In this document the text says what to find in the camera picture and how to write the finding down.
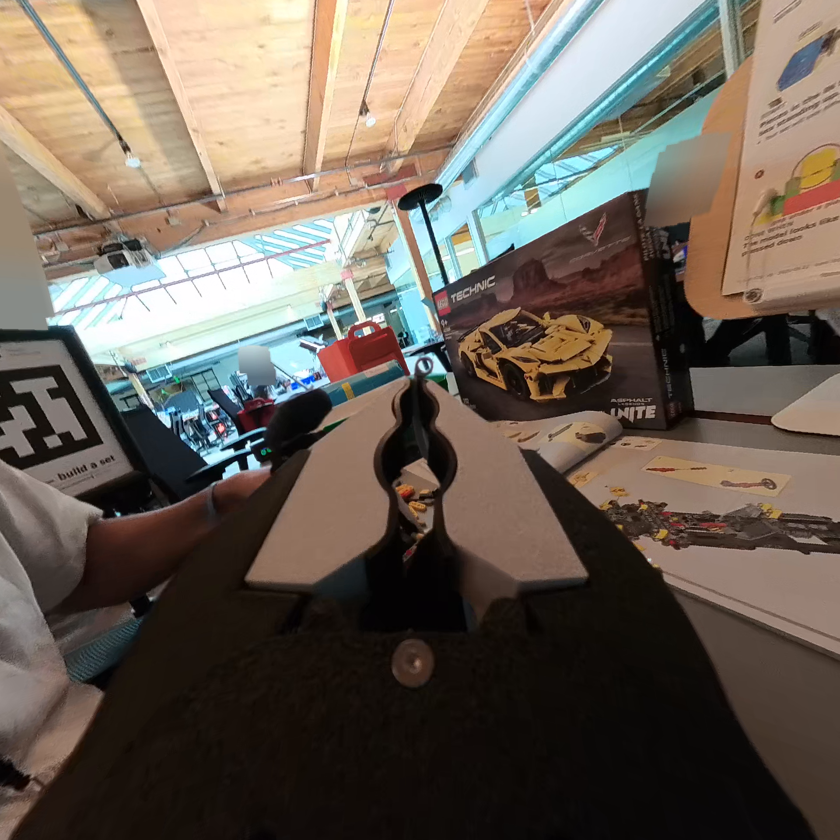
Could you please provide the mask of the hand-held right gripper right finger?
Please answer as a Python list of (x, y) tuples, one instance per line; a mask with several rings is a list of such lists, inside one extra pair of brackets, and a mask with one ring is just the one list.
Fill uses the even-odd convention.
[(493, 602), (588, 582), (525, 453), (425, 377), (420, 451), (437, 481), (420, 582), (442, 623), (479, 623)]

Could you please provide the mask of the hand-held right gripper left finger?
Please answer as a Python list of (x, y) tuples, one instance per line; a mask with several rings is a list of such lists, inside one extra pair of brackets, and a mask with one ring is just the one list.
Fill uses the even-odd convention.
[(279, 470), (280, 506), (243, 582), (243, 603), (281, 616), (312, 598), (359, 603), (366, 617), (419, 617), (403, 563), (396, 494), (376, 472), (380, 446), (401, 439), (404, 377)]

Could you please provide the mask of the grey lego seat piece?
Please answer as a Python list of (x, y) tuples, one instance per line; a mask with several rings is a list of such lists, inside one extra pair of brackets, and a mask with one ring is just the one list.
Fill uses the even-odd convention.
[(427, 376), (432, 372), (434, 363), (430, 357), (417, 357), (412, 383), (410, 385), (409, 424), (420, 456), (431, 465), (432, 422), (435, 416), (435, 403), (427, 389)]

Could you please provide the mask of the lego instruction booklet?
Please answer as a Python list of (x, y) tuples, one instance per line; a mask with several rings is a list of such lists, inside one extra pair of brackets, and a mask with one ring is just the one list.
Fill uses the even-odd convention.
[(838, 657), (839, 457), (771, 427), (620, 429), (603, 413), (497, 422), (678, 593)]

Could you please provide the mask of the person's left forearm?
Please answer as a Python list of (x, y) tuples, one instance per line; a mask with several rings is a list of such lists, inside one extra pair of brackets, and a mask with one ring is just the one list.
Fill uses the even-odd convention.
[(92, 524), (81, 580), (55, 612), (117, 606), (166, 582), (214, 530), (223, 509), (229, 507), (232, 488), (229, 480), (219, 480), (173, 506)]

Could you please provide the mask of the pile of yellow lego pieces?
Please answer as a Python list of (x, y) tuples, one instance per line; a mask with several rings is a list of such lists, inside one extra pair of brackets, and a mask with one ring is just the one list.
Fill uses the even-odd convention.
[(436, 490), (425, 486), (415, 486), (402, 479), (398, 479), (394, 484), (394, 492), (400, 502), (401, 510), (421, 530), (427, 530), (432, 527), (437, 501)]

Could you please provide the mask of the green plastic bin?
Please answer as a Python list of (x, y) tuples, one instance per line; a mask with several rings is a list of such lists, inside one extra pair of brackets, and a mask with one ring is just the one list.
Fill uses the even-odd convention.
[(361, 373), (352, 374), (340, 381), (323, 385), (316, 390), (323, 392), (332, 407), (366, 396), (386, 385), (410, 378), (397, 360), (388, 360)]

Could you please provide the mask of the red plastic carry case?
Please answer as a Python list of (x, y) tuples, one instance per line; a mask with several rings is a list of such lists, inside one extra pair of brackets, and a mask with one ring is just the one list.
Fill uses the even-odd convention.
[(410, 373), (393, 329), (373, 321), (353, 325), (347, 338), (324, 347), (317, 356), (330, 382), (339, 382), (391, 361), (399, 365), (404, 375)]

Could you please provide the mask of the black pole floor lamp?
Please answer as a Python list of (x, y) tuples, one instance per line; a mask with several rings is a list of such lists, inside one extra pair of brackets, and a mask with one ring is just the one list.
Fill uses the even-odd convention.
[(401, 196), (396, 208), (405, 213), (410, 213), (415, 209), (419, 209), (422, 215), (423, 223), (425, 225), (429, 242), (432, 246), (434, 257), (437, 261), (439, 273), (444, 286), (448, 286), (449, 278), (447, 270), (444, 266), (443, 257), (441, 256), (438, 242), (434, 233), (431, 217), (428, 212), (428, 205), (435, 202), (443, 194), (444, 188), (435, 182), (430, 182), (425, 185), (420, 185), (410, 192)]

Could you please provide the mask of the ceiling projector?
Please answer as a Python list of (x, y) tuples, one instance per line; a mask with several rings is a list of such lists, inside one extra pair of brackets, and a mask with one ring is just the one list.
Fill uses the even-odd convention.
[(93, 269), (101, 276), (110, 277), (123, 285), (144, 279), (162, 277), (153, 254), (142, 238), (113, 240), (99, 248), (93, 260)]

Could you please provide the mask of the teal mesh office chair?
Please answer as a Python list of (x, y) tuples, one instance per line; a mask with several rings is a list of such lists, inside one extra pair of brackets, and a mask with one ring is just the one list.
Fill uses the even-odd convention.
[(91, 684), (115, 669), (128, 652), (142, 624), (142, 618), (132, 617), (69, 651), (64, 656), (69, 679), (78, 684)]

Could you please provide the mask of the person in white shirt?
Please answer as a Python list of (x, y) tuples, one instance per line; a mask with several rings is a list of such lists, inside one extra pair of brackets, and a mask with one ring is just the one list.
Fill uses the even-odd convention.
[(63, 647), (97, 612), (54, 629), (48, 614), (85, 570), (98, 508), (2, 464), (2, 761), (47, 780), (66, 760), (102, 702), (103, 691), (67, 672)]

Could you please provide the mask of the white document stand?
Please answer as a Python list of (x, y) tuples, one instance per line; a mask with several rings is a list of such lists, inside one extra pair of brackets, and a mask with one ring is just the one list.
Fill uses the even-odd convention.
[(839, 438), (839, 381), (835, 374), (772, 415), (771, 424), (785, 432)]

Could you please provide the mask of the wooden document board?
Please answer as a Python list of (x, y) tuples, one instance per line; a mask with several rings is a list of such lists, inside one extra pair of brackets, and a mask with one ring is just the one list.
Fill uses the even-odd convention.
[(720, 88), (704, 121), (701, 133), (730, 133), (728, 154), (710, 211), (694, 216), (689, 226), (688, 259), (685, 274), (688, 303), (701, 316), (732, 320), (759, 318), (785, 312), (819, 308), (837, 309), (838, 297), (807, 306), (802, 301), (786, 307), (775, 302), (758, 307), (740, 295), (725, 296), (721, 288), (725, 275), (732, 216), (739, 183), (744, 123), (748, 107), (753, 58), (747, 58)]

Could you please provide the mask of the printed instruction sheet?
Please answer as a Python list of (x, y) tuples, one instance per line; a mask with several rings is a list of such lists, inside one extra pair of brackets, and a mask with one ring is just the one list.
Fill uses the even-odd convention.
[(721, 284), (759, 312), (832, 306), (839, 274), (839, 2), (762, 2)]

